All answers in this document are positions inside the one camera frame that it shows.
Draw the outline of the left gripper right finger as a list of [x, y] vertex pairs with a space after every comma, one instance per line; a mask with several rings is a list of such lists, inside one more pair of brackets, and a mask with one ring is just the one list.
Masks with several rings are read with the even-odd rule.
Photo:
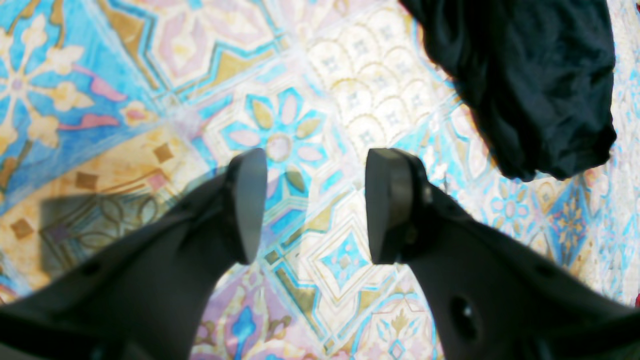
[[448, 360], [637, 360], [639, 312], [482, 224], [396, 148], [366, 156], [373, 264], [406, 264]]

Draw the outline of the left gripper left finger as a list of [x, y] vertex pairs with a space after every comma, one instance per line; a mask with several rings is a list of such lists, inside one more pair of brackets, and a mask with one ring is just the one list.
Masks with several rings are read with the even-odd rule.
[[236, 155], [167, 214], [1, 308], [3, 360], [187, 360], [222, 276], [258, 255], [262, 148]]

